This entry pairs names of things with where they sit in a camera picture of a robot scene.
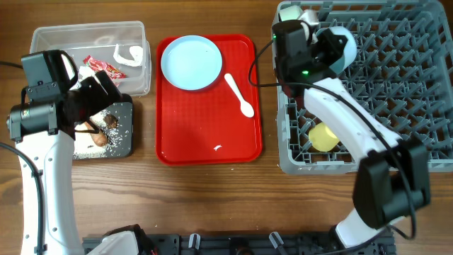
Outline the brown food lump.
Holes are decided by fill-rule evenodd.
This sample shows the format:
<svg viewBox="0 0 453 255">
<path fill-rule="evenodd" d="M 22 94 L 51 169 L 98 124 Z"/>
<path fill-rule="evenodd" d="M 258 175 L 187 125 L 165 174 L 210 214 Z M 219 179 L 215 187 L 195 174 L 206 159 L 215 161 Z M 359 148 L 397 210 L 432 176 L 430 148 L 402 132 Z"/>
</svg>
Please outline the brown food lump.
<svg viewBox="0 0 453 255">
<path fill-rule="evenodd" d="M 103 118 L 103 121 L 105 122 L 107 129 L 116 129 L 118 127 L 118 119 L 112 114 L 107 114 Z"/>
</svg>

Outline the mint green bowl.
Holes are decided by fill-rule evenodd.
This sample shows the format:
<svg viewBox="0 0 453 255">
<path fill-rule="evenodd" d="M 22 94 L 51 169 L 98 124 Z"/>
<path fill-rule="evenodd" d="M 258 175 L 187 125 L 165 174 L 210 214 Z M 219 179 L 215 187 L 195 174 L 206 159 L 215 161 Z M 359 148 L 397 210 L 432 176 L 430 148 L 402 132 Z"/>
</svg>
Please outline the mint green bowl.
<svg viewBox="0 0 453 255">
<path fill-rule="evenodd" d="M 303 10 L 299 6 L 289 6 L 279 11 L 280 21 L 299 20 Z"/>
</svg>

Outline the red snack wrapper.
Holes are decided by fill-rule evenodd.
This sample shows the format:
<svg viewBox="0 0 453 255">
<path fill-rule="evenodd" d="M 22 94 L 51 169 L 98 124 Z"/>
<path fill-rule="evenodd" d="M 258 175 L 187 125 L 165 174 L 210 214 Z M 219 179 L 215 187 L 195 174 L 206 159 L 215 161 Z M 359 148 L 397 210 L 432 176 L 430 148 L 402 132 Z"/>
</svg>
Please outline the red snack wrapper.
<svg viewBox="0 0 453 255">
<path fill-rule="evenodd" d="M 115 83 L 116 86 L 119 86 L 117 82 L 119 79 L 127 78 L 127 75 L 121 72 L 119 69 L 109 64 L 108 62 L 98 60 L 93 58 L 91 55 L 87 56 L 83 63 L 90 68 L 94 73 L 104 71 Z"/>
</svg>

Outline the large light blue plate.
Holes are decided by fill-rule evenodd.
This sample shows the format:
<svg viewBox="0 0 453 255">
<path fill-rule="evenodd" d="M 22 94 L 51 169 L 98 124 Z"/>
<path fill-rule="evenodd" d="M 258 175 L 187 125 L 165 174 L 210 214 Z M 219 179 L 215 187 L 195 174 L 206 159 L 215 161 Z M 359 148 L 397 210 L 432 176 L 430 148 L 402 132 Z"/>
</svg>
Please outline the large light blue plate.
<svg viewBox="0 0 453 255">
<path fill-rule="evenodd" d="M 220 75 L 222 65 L 220 49 L 199 35 L 175 39 L 161 56 L 161 71 L 166 80 L 186 91 L 208 87 Z"/>
</svg>

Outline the yellow plastic cup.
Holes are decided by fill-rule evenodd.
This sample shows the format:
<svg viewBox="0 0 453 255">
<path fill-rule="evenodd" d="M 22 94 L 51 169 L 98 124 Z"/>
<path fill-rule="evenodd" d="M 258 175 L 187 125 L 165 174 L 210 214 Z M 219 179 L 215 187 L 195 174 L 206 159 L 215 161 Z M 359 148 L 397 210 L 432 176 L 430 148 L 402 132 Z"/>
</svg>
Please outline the yellow plastic cup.
<svg viewBox="0 0 453 255">
<path fill-rule="evenodd" d="M 340 142 L 325 123 L 319 123 L 312 128 L 308 137 L 312 147 L 320 152 L 329 152 Z"/>
</svg>

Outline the white plastic spoon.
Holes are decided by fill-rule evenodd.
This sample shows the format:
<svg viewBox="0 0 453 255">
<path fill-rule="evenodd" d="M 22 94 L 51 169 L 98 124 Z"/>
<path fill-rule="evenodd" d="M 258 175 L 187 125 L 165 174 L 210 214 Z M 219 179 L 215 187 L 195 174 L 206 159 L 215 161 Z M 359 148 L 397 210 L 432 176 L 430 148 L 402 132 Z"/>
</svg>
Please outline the white plastic spoon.
<svg viewBox="0 0 453 255">
<path fill-rule="evenodd" d="M 253 106 L 244 99 L 233 76 L 230 73 L 226 73 L 224 75 L 224 79 L 229 85 L 230 89 L 234 92 L 235 96 L 238 98 L 240 103 L 240 111 L 242 112 L 242 114 L 247 118 L 252 118 L 255 113 Z"/>
</svg>

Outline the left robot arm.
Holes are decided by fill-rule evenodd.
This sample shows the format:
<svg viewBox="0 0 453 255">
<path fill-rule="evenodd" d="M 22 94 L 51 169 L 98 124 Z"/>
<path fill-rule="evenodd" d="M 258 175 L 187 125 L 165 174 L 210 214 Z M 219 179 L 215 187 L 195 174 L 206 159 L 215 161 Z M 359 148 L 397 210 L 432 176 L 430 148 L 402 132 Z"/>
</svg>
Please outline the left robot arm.
<svg viewBox="0 0 453 255">
<path fill-rule="evenodd" d="M 22 254 L 84 254 L 71 170 L 75 127 L 114 103 L 131 102 L 106 72 L 80 81 L 73 59 L 46 50 L 21 59 L 28 85 L 7 117 L 23 184 Z"/>
</svg>

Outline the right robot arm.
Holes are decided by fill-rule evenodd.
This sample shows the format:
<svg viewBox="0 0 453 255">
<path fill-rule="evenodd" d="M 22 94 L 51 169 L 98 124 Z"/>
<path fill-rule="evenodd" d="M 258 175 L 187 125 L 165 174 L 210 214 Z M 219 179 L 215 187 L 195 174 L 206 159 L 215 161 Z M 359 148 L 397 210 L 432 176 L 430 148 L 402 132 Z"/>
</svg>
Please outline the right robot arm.
<svg viewBox="0 0 453 255">
<path fill-rule="evenodd" d="M 350 214 L 334 227 L 343 248 L 368 243 L 403 217 L 430 204 L 429 153 L 373 118 L 347 91 L 339 74 L 357 56 L 352 33 L 334 26 L 315 31 L 306 21 L 272 26 L 275 72 L 288 96 L 343 143 L 358 164 Z"/>
</svg>

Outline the small light blue bowl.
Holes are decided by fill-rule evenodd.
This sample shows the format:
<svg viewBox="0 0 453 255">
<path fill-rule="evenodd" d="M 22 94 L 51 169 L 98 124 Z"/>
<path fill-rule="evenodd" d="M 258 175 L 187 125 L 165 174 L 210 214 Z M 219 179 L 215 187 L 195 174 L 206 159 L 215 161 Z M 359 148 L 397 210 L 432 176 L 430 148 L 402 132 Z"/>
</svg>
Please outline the small light blue bowl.
<svg viewBox="0 0 453 255">
<path fill-rule="evenodd" d="M 353 34 L 342 26 L 322 28 L 316 36 L 328 50 L 326 64 L 335 73 L 340 74 L 349 67 L 357 56 L 357 43 Z"/>
</svg>

